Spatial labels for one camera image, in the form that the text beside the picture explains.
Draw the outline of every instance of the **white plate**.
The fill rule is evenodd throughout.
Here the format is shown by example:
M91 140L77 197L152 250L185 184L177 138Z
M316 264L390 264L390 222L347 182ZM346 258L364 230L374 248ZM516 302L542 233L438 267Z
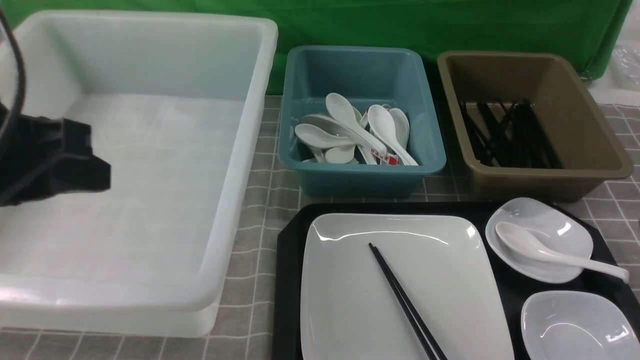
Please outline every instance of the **white plate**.
M578 291L546 291L522 307L522 337L531 360L640 359L640 343L611 301Z
M369 242L380 249L449 359L513 359L486 250L469 221L327 214L309 228L305 249L305 360L426 358Z
M517 272L550 284L569 282L582 268L532 260L509 249L495 232L499 222L511 222L527 229L548 248L583 259L591 258L593 239L582 225L540 201L519 197L502 205L489 219L484 234L493 251Z

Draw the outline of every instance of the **black chopsticks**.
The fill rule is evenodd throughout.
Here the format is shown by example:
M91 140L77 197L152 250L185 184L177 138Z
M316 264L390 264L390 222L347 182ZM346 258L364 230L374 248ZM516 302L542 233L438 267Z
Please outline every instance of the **black chopsticks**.
M372 243L369 243L369 248L371 249L371 252L373 252L373 256L378 261L382 272L385 274L385 277L387 278L391 289L394 291L394 294L396 294L396 298L398 299L398 302L400 303L404 314L411 323L411 327L413 328L415 335L418 337L418 340L424 348L424 351L427 353L429 359L447 360L447 357L442 352L442 349L436 342L436 339L434 339L433 335L431 335L431 332L427 328L427 325L425 325L424 321L422 321L420 314L418 314L418 311L415 309L415 307L411 303L411 300L402 289L402 286L400 286L400 283L396 279L393 271L391 271L391 268L389 268L389 266L387 265L385 258L382 257L380 250L378 250L377 247L373 246Z

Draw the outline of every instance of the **small white bowl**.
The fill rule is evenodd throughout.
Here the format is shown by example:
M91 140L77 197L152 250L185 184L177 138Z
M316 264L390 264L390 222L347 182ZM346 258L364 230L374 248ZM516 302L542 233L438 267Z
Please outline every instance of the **small white bowl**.
M503 221L524 227L552 250L578 258L591 258L593 239L587 229L540 201L528 197L513 199L491 216L484 234L496 255L514 270L532 279L562 284L578 277L583 269L537 261L517 254L495 232L495 225Z
M520 326L531 360L640 359L640 343L629 321L599 295L534 294L522 307Z

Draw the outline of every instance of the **grid pattern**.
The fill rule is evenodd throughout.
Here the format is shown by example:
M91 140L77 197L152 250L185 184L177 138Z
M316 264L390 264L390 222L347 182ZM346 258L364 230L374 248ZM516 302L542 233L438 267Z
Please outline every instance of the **grid pattern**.
M3 360L267 360L278 233L307 204L315 202L468 200L464 162L452 124L441 124L447 168L424 179L407 199L311 198L301 193L296 176L277 160L280 97L267 97L252 171L225 281L215 328L199 339L2 329ZM560 204L596 226L616 261L629 270L640 299L640 108L601 105L636 164L634 174L609 181L585 199Z

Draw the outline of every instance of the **white plastic bin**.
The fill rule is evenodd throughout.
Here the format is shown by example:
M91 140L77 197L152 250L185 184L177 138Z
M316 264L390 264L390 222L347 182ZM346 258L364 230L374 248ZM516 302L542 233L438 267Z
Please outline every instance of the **white plastic bin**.
M0 325L196 337L218 312L273 21L48 11L15 31L23 113L90 124L112 188L0 208ZM0 99L14 86L0 47Z

